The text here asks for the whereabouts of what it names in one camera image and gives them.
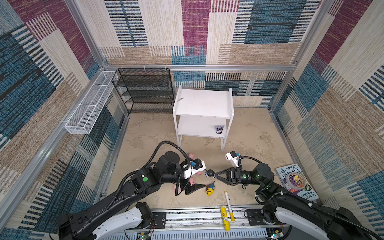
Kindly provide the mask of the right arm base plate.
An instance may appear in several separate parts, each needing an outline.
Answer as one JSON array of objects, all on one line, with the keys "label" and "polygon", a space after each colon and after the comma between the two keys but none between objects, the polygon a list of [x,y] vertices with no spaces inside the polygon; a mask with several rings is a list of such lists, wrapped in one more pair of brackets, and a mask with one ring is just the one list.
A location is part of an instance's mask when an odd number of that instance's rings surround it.
[{"label": "right arm base plate", "polygon": [[244,212],[244,216],[249,221],[250,226],[262,226],[266,223],[263,221],[264,215],[261,213],[261,209],[247,209]]}]

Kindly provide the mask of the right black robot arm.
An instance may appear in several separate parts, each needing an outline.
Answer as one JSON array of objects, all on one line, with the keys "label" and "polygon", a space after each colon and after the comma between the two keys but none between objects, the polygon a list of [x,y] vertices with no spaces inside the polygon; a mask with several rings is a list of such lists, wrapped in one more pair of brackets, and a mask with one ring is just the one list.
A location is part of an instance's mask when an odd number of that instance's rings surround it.
[{"label": "right black robot arm", "polygon": [[263,220],[295,227],[318,240],[377,240],[381,237],[361,225],[346,208],[338,210],[319,205],[293,194],[274,182],[269,165],[258,162],[252,171],[231,167],[223,171],[206,171],[207,176],[229,185],[257,185],[255,199],[262,205]]}]

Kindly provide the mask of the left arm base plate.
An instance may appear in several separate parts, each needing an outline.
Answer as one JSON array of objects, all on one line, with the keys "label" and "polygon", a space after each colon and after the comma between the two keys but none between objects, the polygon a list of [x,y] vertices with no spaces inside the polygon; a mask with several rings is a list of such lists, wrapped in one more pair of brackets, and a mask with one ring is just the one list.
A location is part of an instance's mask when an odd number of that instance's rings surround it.
[{"label": "left arm base plate", "polygon": [[153,212],[153,219],[155,221],[154,229],[165,229],[167,220],[166,212]]}]

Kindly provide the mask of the black-eared figure toy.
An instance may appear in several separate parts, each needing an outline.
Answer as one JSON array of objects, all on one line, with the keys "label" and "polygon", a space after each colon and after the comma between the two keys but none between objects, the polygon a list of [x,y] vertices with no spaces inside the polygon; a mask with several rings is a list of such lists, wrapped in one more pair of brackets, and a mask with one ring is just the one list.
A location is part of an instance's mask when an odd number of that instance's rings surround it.
[{"label": "black-eared figure toy", "polygon": [[207,177],[214,177],[215,172],[213,170],[205,170],[205,174]]}]

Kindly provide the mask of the purple-eared black figure toy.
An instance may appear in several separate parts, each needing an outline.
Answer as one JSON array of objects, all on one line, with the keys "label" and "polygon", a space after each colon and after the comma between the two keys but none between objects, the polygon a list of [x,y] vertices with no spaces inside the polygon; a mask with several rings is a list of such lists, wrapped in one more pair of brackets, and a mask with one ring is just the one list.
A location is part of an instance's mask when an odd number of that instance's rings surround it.
[{"label": "purple-eared black figure toy", "polygon": [[217,126],[215,126],[216,133],[218,135],[221,135],[223,133],[223,131],[224,131],[224,127],[225,127],[224,125],[217,125]]}]

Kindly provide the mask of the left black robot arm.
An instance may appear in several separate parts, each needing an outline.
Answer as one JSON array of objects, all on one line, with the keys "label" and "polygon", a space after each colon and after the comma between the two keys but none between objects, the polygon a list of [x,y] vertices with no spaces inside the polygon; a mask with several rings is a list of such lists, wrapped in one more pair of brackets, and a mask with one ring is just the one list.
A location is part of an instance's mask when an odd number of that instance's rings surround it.
[{"label": "left black robot arm", "polygon": [[142,199],[163,184],[175,184],[176,196],[202,189],[205,185],[191,184],[190,180],[205,169],[204,161],[193,160],[178,145],[162,141],[142,168],[123,177],[115,192],[84,211],[60,215],[59,239],[102,240],[124,229],[144,229],[154,217]]}]

